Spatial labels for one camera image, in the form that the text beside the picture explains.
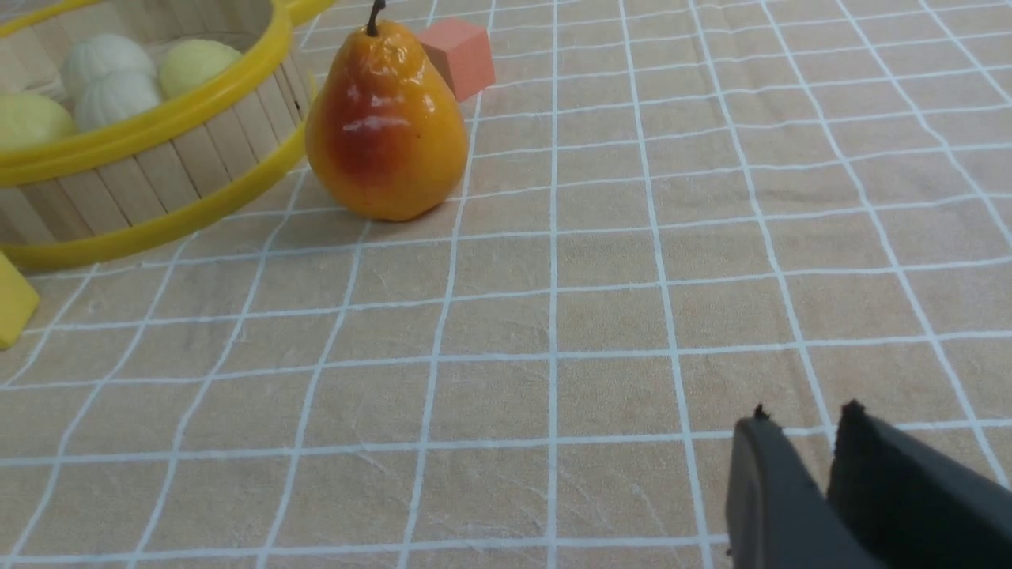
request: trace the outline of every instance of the beige tablecloth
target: beige tablecloth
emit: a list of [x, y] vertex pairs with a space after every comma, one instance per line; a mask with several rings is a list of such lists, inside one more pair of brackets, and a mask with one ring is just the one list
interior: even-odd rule
[[[365, 3], [300, 31], [316, 70]], [[1012, 3], [385, 15], [491, 30], [460, 190], [367, 224], [303, 167], [33, 278], [0, 354], [5, 567], [729, 567], [760, 402], [822, 484], [854, 397], [1008, 484]]]

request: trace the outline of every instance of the basket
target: basket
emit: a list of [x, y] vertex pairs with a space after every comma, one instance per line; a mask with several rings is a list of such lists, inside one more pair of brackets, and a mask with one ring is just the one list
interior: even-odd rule
[[78, 40], [125, 35], [156, 62], [216, 39], [243, 58], [128, 120], [0, 153], [0, 251], [29, 270], [87, 265], [169, 243], [239, 210], [303, 157], [315, 90], [293, 27], [334, 0], [65, 0], [0, 26], [0, 89], [66, 99]]

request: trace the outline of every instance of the orange pear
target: orange pear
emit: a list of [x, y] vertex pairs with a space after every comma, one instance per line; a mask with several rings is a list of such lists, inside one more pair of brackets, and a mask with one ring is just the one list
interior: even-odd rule
[[404, 222], [435, 208], [463, 177], [468, 133], [457, 102], [403, 24], [351, 32], [306, 124], [306, 154], [325, 188], [349, 211]]

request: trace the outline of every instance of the pink block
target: pink block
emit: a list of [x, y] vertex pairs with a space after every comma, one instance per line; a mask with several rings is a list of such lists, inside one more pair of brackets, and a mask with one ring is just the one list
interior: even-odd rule
[[422, 30], [418, 39], [457, 101], [468, 100], [495, 84], [492, 45], [484, 27], [446, 18]]

